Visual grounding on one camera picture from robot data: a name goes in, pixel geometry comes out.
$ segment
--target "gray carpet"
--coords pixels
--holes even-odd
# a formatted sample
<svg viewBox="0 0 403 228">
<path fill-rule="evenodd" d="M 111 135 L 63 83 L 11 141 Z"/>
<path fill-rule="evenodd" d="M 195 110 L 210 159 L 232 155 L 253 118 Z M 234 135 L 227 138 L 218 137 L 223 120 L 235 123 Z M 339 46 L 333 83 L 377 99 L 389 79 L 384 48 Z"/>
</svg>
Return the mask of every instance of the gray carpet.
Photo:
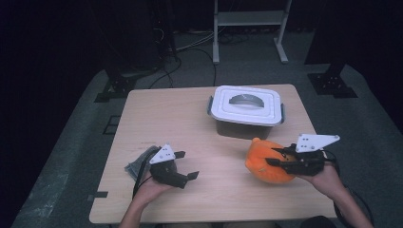
<svg viewBox="0 0 403 228">
<path fill-rule="evenodd" d="M 375 227 L 400 227 L 403 224 L 400 205 L 403 201 L 403 136 L 365 79 L 346 66 L 341 77 L 358 98 L 318 96 L 307 74 L 324 72 L 327 65 L 303 64 L 313 33 L 285 33 L 283 44 L 290 61 L 287 65 L 280 63 L 273 37 L 273 33 L 238 36 L 235 38 L 248 39 L 236 45 L 221 45 L 216 80 L 211 60 L 199 50 L 211 55 L 211 42 L 181 52 L 178 56 L 182 65 L 170 74 L 172 85 L 294 85 L 317 133 L 341 137 L 341 141 L 327 149 L 339 160 L 342 180 L 368 203 Z M 201 37 L 176 35 L 176 44 L 179 48 L 198 39 Z M 170 71 L 178 64 L 168 58 L 165 69 Z M 161 70 L 140 79 L 135 89 L 149 88 L 164 74 Z M 101 71 L 88 85 L 13 227 L 107 227 L 107 224 L 95 225 L 88 220 L 92 197 L 113 141 L 113 135 L 103 132 L 109 118 L 121 115 L 125 105 L 125 99 L 94 103 L 106 82 L 107 76 Z M 153 87 L 170 86 L 165 77 Z M 278 224 L 284 228 L 298 227 L 300 220 L 278 221 Z"/>
</svg>

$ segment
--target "white plastic container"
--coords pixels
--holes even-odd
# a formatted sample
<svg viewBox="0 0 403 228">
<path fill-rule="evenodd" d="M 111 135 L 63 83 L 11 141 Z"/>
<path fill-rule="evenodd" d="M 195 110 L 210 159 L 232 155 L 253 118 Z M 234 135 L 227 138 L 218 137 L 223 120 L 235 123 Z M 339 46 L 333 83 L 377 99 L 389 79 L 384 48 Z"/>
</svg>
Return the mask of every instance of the white plastic container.
<svg viewBox="0 0 403 228">
<path fill-rule="evenodd" d="M 208 114 L 217 120 L 222 136 L 266 139 L 273 126 L 282 124 L 283 105 L 271 89 L 222 85 L 210 98 Z"/>
</svg>

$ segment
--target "human hand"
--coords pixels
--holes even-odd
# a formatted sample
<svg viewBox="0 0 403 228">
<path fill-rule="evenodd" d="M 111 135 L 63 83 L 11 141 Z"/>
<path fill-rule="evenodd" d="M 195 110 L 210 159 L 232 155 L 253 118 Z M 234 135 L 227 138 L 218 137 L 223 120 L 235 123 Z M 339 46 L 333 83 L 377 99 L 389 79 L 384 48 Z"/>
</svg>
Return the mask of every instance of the human hand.
<svg viewBox="0 0 403 228">
<path fill-rule="evenodd" d="M 151 177 L 150 172 L 145 173 L 143 182 L 140 185 L 139 190 L 134 196 L 134 200 L 138 200 L 144 205 L 147 205 L 152 200 L 156 199 L 163 192 L 174 188 L 173 186 L 159 183 Z"/>
<path fill-rule="evenodd" d="M 297 177 L 310 182 L 317 191 L 332 200 L 334 200 L 340 193 L 346 192 L 346 189 L 331 162 L 325 162 L 323 170 L 314 176 Z"/>
</svg>

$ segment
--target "white mount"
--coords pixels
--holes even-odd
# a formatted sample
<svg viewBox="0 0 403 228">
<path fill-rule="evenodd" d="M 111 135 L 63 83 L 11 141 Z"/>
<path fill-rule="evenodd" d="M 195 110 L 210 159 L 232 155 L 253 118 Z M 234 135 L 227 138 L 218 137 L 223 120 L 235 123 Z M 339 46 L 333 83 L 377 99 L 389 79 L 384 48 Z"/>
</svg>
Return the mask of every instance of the white mount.
<svg viewBox="0 0 403 228">
<path fill-rule="evenodd" d="M 163 148 L 160 149 L 160 151 L 157 152 L 156 155 L 154 155 L 154 157 L 152 157 L 152 159 L 150 160 L 150 164 L 166 162 L 175 159 L 176 157 L 174 151 L 172 150 L 171 146 L 167 143 L 163 146 Z"/>
<path fill-rule="evenodd" d="M 309 135 L 300 134 L 296 151 L 298 153 L 312 152 L 340 140 L 338 135 Z"/>
</svg>

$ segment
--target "wooden table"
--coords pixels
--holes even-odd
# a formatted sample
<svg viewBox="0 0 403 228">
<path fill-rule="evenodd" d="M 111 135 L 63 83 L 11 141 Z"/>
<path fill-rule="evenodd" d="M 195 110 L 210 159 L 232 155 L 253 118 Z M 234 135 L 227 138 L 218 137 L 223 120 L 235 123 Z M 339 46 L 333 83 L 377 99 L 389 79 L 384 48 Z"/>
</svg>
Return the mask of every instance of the wooden table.
<svg viewBox="0 0 403 228">
<path fill-rule="evenodd" d="M 292 85 L 257 85 L 279 93 L 285 123 L 275 126 L 268 140 L 290 145 L 299 133 L 315 130 Z M 207 102 L 215 87 L 133 90 L 110 149 L 89 219 L 93 223 L 119 223 L 127 209 L 135 181 L 125 172 L 151 145 L 170 143 L 186 155 L 176 160 L 183 174 L 200 171 L 184 189 L 173 189 L 150 203 L 142 222 L 237 221 L 335 218 L 333 203 L 308 182 L 294 179 L 270 184 L 256 179 L 244 165 L 251 143 L 217 134 L 207 115 Z"/>
</svg>

